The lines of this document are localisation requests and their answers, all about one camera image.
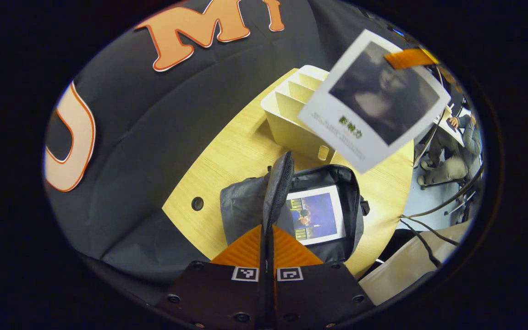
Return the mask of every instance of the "orange letter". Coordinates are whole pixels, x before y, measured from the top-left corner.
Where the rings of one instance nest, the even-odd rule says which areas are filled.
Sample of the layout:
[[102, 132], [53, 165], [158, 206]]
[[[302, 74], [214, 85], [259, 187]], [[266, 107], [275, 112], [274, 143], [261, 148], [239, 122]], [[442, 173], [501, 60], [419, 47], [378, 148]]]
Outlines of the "orange letter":
[[95, 121], [93, 114], [75, 90], [75, 82], [66, 89], [56, 106], [56, 113], [71, 131], [73, 142], [69, 156], [57, 159], [46, 148], [44, 176], [51, 186], [68, 192], [79, 184], [93, 154]]
[[154, 69], [166, 71], [191, 57], [194, 48], [181, 42], [179, 32], [205, 48], [210, 47], [213, 42], [217, 23], [220, 24], [217, 40], [221, 42], [249, 36], [250, 30], [243, 24], [239, 2], [240, 0], [212, 0], [203, 13], [176, 7], [158, 13], [136, 26], [136, 29], [148, 28], [152, 36], [158, 52]]
[[280, 2], [277, 0], [262, 0], [268, 6], [268, 15], [270, 15], [270, 25], [268, 28], [270, 31], [277, 32], [285, 29], [285, 25], [282, 23], [281, 11], [279, 6]]

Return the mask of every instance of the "wooden table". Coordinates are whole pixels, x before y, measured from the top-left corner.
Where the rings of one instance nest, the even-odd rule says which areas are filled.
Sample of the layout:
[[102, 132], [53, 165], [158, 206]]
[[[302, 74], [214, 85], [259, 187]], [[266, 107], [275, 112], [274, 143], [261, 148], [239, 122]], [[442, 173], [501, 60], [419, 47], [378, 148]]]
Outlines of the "wooden table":
[[[296, 70], [271, 84], [224, 127], [163, 205], [162, 209], [172, 223], [209, 259], [227, 247], [220, 191], [245, 178], [266, 175], [266, 167], [287, 152], [287, 148], [274, 142], [260, 101]], [[319, 161], [298, 153], [293, 153], [293, 158], [295, 171], [320, 165]], [[353, 169], [338, 153], [332, 163]], [[413, 175], [413, 142], [364, 175], [355, 169], [354, 173], [361, 195], [369, 202], [370, 213], [364, 217], [364, 234], [346, 266], [354, 276], [361, 276], [389, 242], [404, 209]], [[191, 201], [197, 196], [204, 201], [200, 211], [191, 208]]]

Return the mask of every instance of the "grayscale photo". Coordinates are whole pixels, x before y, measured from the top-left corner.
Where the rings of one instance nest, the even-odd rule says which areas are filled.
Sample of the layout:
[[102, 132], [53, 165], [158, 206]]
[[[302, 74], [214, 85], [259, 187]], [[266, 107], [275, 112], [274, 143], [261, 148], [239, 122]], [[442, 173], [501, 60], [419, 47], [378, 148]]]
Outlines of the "grayscale photo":
[[384, 59], [389, 53], [370, 42], [329, 90], [388, 145], [439, 100], [437, 92], [415, 70], [394, 70]]

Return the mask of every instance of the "paper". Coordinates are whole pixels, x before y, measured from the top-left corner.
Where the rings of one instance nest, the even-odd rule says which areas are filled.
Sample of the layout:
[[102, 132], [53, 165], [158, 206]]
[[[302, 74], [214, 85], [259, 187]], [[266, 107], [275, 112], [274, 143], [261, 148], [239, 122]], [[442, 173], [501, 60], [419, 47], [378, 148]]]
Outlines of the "paper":
[[384, 55], [399, 51], [365, 30], [298, 115], [360, 173], [419, 135], [451, 99], [424, 67], [392, 69]]
[[336, 186], [322, 187], [287, 195], [295, 238], [307, 246], [346, 236], [341, 203]]

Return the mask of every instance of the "letter m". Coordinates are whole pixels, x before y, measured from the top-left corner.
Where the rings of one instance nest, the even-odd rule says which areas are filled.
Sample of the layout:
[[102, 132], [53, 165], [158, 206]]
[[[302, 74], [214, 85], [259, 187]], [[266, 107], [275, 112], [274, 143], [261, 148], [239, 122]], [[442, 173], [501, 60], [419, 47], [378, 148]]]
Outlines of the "letter m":
[[240, 0], [212, 0], [203, 13], [184, 7], [167, 9], [138, 24], [136, 29], [148, 28], [158, 52], [154, 61], [156, 71], [166, 71], [191, 57], [193, 46], [183, 44], [179, 33], [208, 48], [213, 42], [215, 26], [220, 25], [217, 40], [229, 42], [250, 35], [239, 11]]

